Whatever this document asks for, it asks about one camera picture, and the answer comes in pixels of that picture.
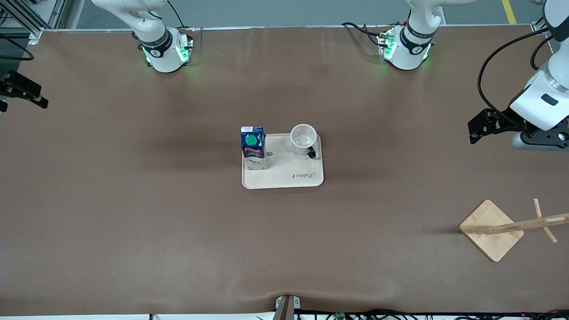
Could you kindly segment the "grey metal clamp bracket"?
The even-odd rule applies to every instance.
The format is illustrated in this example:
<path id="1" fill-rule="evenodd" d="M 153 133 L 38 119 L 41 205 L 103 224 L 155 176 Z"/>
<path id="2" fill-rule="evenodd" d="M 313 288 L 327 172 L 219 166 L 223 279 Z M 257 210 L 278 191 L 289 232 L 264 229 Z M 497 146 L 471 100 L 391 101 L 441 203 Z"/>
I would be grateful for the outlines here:
<path id="1" fill-rule="evenodd" d="M 291 295 L 280 296 L 276 300 L 276 312 L 272 320 L 301 320 L 299 310 L 301 310 L 301 298 Z"/>

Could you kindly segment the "white smiley mug black handle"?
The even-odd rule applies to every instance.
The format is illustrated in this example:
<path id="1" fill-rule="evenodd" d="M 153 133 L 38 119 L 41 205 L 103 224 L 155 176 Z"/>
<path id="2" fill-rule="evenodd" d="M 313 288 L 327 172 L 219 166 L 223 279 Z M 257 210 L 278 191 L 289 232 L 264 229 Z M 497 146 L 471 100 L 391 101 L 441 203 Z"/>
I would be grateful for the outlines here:
<path id="1" fill-rule="evenodd" d="M 317 138 L 317 132 L 311 125 L 296 125 L 290 133 L 293 152 L 298 155 L 308 156 L 310 159 L 315 159 L 316 152 L 314 144 L 316 143 Z"/>

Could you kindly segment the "beige plastic tray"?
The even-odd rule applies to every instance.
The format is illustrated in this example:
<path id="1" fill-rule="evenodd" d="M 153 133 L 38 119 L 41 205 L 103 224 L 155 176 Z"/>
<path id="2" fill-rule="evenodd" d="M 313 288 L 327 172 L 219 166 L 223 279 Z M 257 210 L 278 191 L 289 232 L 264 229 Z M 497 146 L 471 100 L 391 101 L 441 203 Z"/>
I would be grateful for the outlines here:
<path id="1" fill-rule="evenodd" d="M 314 159 L 299 155 L 293 151 L 290 134 L 268 134 L 266 142 L 266 160 L 268 169 L 250 170 L 246 159 L 242 159 L 241 182 L 248 190 L 272 188 L 318 187 L 325 180 L 321 137 L 313 146 Z"/>

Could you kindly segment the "blue milk carton green cap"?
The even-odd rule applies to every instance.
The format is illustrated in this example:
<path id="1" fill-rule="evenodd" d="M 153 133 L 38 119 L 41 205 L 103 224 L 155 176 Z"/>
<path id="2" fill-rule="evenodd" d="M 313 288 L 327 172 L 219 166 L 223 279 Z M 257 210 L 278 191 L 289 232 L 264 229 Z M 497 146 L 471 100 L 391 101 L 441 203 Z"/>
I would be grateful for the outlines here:
<path id="1" fill-rule="evenodd" d="M 240 148 L 246 169 L 268 170 L 265 137 L 262 126 L 242 126 L 240 128 Z"/>

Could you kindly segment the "wooden mug stand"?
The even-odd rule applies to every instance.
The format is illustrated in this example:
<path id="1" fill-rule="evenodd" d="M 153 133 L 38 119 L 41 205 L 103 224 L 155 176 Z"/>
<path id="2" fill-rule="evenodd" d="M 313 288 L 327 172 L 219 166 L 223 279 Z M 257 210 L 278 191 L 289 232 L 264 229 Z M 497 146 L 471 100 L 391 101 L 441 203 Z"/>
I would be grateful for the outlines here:
<path id="1" fill-rule="evenodd" d="M 569 224 L 569 212 L 543 216 L 537 198 L 533 199 L 533 205 L 535 219 L 514 222 L 486 199 L 459 224 L 459 230 L 494 263 L 498 263 L 522 239 L 526 230 L 541 229 L 556 243 L 557 239 L 549 228 Z"/>

